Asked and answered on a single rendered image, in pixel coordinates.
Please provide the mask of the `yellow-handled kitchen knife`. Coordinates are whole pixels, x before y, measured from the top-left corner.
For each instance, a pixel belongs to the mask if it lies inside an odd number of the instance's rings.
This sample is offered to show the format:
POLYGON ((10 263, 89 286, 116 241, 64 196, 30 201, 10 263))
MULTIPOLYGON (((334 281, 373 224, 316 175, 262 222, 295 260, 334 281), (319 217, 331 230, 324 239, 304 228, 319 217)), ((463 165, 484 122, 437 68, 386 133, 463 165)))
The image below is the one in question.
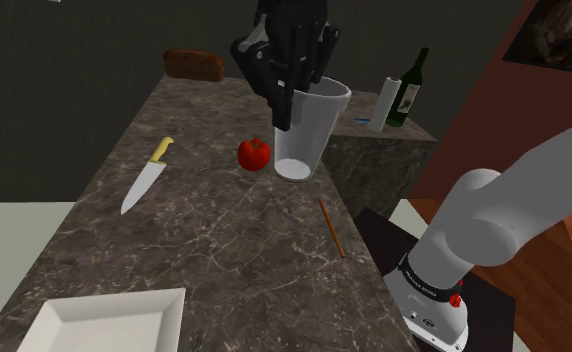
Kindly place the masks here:
POLYGON ((128 212, 141 199, 166 168, 167 164, 161 161, 160 158, 165 154, 169 145, 173 142, 174 140, 169 136, 164 137, 160 141, 158 147, 155 149, 124 198, 120 209, 121 215, 128 212))

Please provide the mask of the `white paper towel roll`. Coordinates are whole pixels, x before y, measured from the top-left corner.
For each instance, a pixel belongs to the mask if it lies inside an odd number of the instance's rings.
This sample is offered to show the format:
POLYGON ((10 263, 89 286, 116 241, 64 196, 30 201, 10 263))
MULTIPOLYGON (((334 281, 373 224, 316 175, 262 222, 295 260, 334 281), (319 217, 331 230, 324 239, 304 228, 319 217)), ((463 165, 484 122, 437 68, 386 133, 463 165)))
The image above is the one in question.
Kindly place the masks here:
POLYGON ((395 77, 387 77, 377 99, 368 128, 373 132, 381 132, 392 104, 398 94, 402 81, 395 77))

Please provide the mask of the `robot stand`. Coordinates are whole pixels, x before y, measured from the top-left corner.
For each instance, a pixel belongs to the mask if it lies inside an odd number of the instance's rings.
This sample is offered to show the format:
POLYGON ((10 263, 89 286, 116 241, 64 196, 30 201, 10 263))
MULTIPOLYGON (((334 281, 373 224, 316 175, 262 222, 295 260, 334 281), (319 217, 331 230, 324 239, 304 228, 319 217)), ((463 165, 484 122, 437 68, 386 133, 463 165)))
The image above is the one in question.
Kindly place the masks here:
MULTIPOLYGON (((417 238, 366 208, 354 223, 378 270, 395 269, 417 238)), ((516 301, 472 272, 463 278, 469 335, 463 352, 512 352, 516 301)))

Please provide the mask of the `brown pencil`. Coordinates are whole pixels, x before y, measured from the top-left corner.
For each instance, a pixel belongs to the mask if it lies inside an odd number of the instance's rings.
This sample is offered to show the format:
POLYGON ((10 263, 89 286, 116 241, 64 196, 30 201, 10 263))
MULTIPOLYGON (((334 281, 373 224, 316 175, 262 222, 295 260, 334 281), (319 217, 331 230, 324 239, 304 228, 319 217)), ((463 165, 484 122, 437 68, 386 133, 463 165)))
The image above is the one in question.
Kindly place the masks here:
POLYGON ((329 229, 329 231, 330 231, 330 233, 331 233, 331 236, 332 236, 332 238, 333 238, 333 241, 334 241, 334 243, 335 243, 335 245, 336 245, 336 248, 337 248, 337 250, 338 250, 338 252, 339 252, 339 254, 340 254, 340 257, 341 257, 341 258, 346 258, 346 254, 345 254, 345 252, 344 252, 344 250, 343 250, 343 247, 342 247, 342 245, 341 245, 341 242, 340 242, 340 240, 339 240, 339 238, 338 238, 338 236, 337 236, 337 233, 336 233, 336 231, 335 231, 335 228, 334 228, 334 226, 333 226, 333 223, 332 223, 331 218, 330 218, 330 216, 329 216, 329 214, 328 214, 328 211, 327 211, 327 209, 326 209, 326 207, 325 207, 325 205, 324 205, 323 200, 321 199, 321 197, 317 197, 317 201, 318 201, 319 207, 320 207, 320 209, 321 209, 321 211, 322 211, 322 213, 323 213, 323 216, 324 216, 324 218, 325 218, 326 224, 327 224, 328 229, 329 229))

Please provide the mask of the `dark wall picture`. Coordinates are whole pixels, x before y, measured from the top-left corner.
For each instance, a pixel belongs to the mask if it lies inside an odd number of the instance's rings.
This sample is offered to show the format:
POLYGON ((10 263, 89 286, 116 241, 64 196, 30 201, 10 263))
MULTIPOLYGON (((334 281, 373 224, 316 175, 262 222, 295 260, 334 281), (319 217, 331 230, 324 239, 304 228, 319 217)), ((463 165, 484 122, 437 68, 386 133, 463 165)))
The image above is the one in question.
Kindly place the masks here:
POLYGON ((572 0, 538 0, 503 60, 572 72, 572 0))

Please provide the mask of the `tall white cup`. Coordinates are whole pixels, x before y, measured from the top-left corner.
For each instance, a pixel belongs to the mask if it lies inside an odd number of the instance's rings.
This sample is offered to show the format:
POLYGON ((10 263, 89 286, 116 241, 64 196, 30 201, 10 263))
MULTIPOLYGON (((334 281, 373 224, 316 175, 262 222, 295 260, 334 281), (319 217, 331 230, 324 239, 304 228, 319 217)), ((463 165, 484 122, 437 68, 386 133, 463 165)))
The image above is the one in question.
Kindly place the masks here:
POLYGON ((274 169, 281 178, 304 182, 313 175, 351 95, 346 85, 325 76, 307 92, 294 91, 291 127, 274 133, 274 169))

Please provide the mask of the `brown bread loaf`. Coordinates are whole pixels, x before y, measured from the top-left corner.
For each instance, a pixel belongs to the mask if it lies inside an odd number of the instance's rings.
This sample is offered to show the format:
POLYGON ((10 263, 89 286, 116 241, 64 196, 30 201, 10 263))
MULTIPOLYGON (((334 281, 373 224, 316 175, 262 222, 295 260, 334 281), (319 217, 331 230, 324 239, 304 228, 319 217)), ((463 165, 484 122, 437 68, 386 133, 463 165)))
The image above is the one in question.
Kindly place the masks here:
POLYGON ((190 49, 169 49, 163 54, 165 73, 177 79, 221 82, 224 60, 212 53, 190 49))

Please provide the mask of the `red bell pepper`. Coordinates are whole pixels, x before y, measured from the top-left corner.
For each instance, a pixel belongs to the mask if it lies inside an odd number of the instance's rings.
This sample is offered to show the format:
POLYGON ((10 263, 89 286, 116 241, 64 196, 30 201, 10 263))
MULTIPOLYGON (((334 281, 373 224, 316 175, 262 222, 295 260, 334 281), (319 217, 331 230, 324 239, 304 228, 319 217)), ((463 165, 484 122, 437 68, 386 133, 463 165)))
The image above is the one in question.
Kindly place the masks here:
POLYGON ((267 143, 259 138, 244 140, 238 147, 238 163, 248 171, 259 171, 270 161, 271 150, 267 143))

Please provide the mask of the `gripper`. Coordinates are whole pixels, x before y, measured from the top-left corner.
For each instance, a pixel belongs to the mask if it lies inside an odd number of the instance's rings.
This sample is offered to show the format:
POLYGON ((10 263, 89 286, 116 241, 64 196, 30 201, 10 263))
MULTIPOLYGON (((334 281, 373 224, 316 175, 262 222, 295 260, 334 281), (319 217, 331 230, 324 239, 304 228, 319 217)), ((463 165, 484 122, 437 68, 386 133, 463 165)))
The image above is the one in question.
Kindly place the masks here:
MULTIPOLYGON (((275 14, 291 20, 294 24, 309 25, 299 43, 305 52, 296 55, 294 75, 296 90, 307 92, 312 83, 320 82, 340 36, 337 27, 327 23, 327 0, 258 0, 254 26, 263 15, 275 14)), ((256 95, 263 97, 272 110, 272 125, 284 132, 291 128, 293 88, 288 87, 283 75, 287 64, 276 61, 273 46, 260 39, 253 43, 249 37, 236 39, 230 53, 244 78, 256 95)))

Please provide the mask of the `dark green wine bottle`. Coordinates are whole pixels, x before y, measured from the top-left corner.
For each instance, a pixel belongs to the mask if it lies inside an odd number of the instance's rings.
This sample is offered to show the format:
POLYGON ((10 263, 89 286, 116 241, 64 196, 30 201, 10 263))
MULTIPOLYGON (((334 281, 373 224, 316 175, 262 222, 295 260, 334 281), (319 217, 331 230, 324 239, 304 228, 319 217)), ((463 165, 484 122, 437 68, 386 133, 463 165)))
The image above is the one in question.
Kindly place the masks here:
POLYGON ((422 85, 422 68, 430 49, 423 47, 413 66, 401 77, 401 84, 387 114, 385 123, 392 127, 401 127, 414 103, 422 85))

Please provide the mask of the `white square plate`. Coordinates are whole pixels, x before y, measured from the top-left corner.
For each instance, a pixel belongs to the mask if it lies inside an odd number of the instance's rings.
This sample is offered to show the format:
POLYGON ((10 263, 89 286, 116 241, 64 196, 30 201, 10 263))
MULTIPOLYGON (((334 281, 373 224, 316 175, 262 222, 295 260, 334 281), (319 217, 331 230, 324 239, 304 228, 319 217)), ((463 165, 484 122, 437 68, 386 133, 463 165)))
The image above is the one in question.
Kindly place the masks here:
POLYGON ((50 299, 16 352, 177 352, 183 288, 50 299))

